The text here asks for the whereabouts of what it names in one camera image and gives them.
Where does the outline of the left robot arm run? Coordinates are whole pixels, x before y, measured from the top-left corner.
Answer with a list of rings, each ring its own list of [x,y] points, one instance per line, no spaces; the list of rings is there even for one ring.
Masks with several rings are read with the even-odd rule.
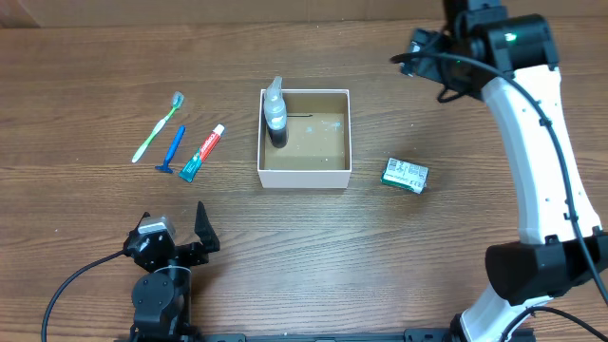
[[[134,285],[131,341],[201,341],[191,324],[191,269],[209,262],[220,243],[202,202],[198,203],[198,241],[178,245],[176,230],[166,217],[144,214],[123,244],[124,254],[147,271]]]

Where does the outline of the green white soap bar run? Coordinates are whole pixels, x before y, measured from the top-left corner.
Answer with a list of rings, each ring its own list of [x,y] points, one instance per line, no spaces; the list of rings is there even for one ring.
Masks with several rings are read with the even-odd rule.
[[[427,186],[427,177],[427,167],[389,158],[381,176],[381,182],[421,194]]]

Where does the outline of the clear bottle dark liquid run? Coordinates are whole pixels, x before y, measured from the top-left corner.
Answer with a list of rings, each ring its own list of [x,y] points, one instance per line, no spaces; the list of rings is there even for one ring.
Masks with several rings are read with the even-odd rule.
[[[288,141],[287,108],[282,93],[282,78],[275,76],[266,89],[263,100],[263,114],[271,144],[282,148]]]

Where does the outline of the red green toothpaste tube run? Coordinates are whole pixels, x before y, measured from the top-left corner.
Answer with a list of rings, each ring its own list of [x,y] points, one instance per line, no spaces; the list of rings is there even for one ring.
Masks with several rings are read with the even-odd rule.
[[[198,151],[193,155],[193,157],[188,161],[188,163],[182,168],[179,172],[179,177],[185,181],[192,182],[194,177],[197,175],[198,171],[202,167],[205,160],[208,158],[209,154],[213,151],[215,146],[218,144],[221,139],[223,133],[225,131],[225,126],[223,124],[218,124],[212,131],[212,133],[207,137],[207,139],[200,146]]]

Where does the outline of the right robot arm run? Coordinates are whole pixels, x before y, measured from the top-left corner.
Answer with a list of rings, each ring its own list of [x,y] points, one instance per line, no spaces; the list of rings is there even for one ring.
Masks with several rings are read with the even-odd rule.
[[[393,62],[442,86],[439,101],[486,104],[503,138],[516,188],[519,238],[490,246],[489,280],[446,329],[408,329],[412,341],[530,341],[524,320],[607,266],[607,235],[588,199],[561,103],[559,55],[547,21],[512,17],[498,1],[444,4],[446,24],[417,29]]]

